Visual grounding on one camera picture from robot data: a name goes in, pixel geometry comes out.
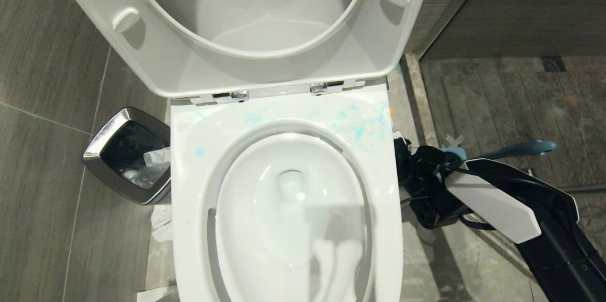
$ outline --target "toilet bowl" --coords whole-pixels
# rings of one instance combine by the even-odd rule
[[[385,74],[422,0],[77,1],[175,99],[182,301],[399,298]]]

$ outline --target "white toilet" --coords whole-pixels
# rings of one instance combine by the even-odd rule
[[[182,302],[399,299],[384,77],[422,0],[78,3],[150,90],[179,100]]]

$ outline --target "blue handle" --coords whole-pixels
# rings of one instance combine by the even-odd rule
[[[477,158],[497,160],[508,157],[526,157],[530,155],[545,155],[556,149],[555,142],[546,142],[544,140],[534,140],[532,142],[523,142],[521,144],[510,145],[505,148],[485,154]]]

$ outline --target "tile grout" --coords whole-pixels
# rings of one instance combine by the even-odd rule
[[[101,83],[99,85],[99,96],[97,97],[97,105],[95,106],[95,115],[93,116],[93,124],[90,127],[90,136],[93,135],[93,131],[95,129],[95,121],[97,120],[97,111],[99,110],[99,103],[101,101],[101,91],[103,91],[103,82],[106,79],[107,65],[110,61],[110,54],[112,52],[112,47],[110,46],[109,51],[107,52],[106,65],[103,69],[103,75],[101,76]],[[67,254],[67,265],[65,266],[65,281],[63,283],[63,298],[62,302],[65,302],[65,293],[67,293],[67,277],[70,271],[70,259],[71,259],[71,247],[74,242],[74,234],[76,232],[76,222],[78,220],[78,208],[80,207],[80,197],[82,196],[82,186],[84,185],[84,173],[86,173],[86,166],[82,169],[82,178],[80,179],[80,188],[78,189],[78,200],[76,201],[76,212],[74,212],[74,223],[71,227],[71,237],[70,237],[70,250]]]
[[[65,128],[67,128],[67,129],[74,130],[74,131],[76,131],[76,132],[84,133],[84,134],[86,134],[86,135],[91,135],[91,133],[89,133],[89,132],[85,132],[84,130],[80,130],[80,129],[78,129],[78,128],[74,128],[74,127],[72,127],[72,126],[70,126],[70,125],[66,125],[66,124],[63,124],[63,123],[57,122],[57,121],[55,121],[55,120],[51,120],[51,119],[49,119],[49,118],[45,118],[45,117],[40,116],[40,115],[37,115],[37,114],[33,114],[32,112],[28,112],[27,110],[23,110],[23,109],[21,109],[21,108],[17,108],[16,106],[13,106],[13,105],[10,105],[10,104],[4,103],[4,102],[0,102],[0,106],[4,106],[4,107],[6,107],[6,108],[11,108],[11,109],[17,110],[18,112],[21,112],[21,113],[23,113],[23,114],[29,115],[29,116],[31,116],[31,117],[33,117],[33,118],[43,119],[44,121],[47,121],[47,122],[50,122],[50,123],[53,123],[53,124],[56,124],[56,125],[60,125],[60,126],[62,126],[62,127],[65,127]]]

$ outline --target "trash can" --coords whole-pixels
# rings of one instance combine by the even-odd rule
[[[84,151],[84,165],[109,188],[140,205],[169,203],[170,164],[152,166],[143,154],[170,146],[170,128],[139,109],[117,112]]]

